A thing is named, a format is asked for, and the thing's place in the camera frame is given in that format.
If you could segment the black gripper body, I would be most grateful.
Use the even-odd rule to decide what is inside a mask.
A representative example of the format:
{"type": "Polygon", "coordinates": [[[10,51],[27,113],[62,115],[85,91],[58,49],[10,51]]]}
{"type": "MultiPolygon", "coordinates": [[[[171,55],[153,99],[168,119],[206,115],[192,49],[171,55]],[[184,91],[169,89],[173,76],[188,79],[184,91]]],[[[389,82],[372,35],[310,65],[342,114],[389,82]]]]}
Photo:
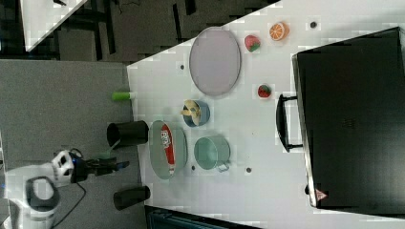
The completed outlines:
{"type": "Polygon", "coordinates": [[[78,183],[86,180],[90,174],[99,177],[113,173],[117,167],[117,159],[110,157],[84,160],[77,157],[73,159],[73,165],[71,183],[78,183]]]}

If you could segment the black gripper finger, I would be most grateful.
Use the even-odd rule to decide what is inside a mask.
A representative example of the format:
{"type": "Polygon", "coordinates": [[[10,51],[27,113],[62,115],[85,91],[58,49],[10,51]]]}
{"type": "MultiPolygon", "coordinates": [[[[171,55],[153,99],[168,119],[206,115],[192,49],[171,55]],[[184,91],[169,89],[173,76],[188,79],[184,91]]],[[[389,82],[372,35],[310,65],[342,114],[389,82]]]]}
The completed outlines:
{"type": "Polygon", "coordinates": [[[116,164],[116,170],[124,169],[124,168],[128,167],[129,165],[130,165],[129,161],[119,162],[116,164]]]}

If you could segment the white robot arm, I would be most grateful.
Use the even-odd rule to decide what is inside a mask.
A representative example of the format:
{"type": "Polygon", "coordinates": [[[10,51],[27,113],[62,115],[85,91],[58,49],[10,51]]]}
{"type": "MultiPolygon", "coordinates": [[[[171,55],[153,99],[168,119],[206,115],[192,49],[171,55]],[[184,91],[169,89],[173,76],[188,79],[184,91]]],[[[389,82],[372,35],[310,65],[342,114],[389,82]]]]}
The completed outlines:
{"type": "Polygon", "coordinates": [[[85,159],[73,148],[62,150],[51,162],[29,165],[5,173],[4,198],[17,207],[7,229],[52,229],[60,206],[59,188],[79,184],[88,175],[108,175],[130,165],[115,157],[85,159]]]}

